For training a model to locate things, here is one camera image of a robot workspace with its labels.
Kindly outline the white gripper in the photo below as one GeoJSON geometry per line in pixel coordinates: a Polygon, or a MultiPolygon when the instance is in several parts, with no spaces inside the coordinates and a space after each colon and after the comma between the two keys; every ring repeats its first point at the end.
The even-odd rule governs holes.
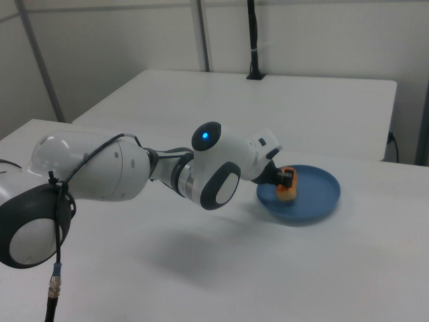
{"type": "Polygon", "coordinates": [[[273,132],[264,129],[246,141],[245,157],[241,164],[241,178],[257,184],[268,183],[291,188],[294,168],[278,168],[273,157],[282,149],[273,132]]]}

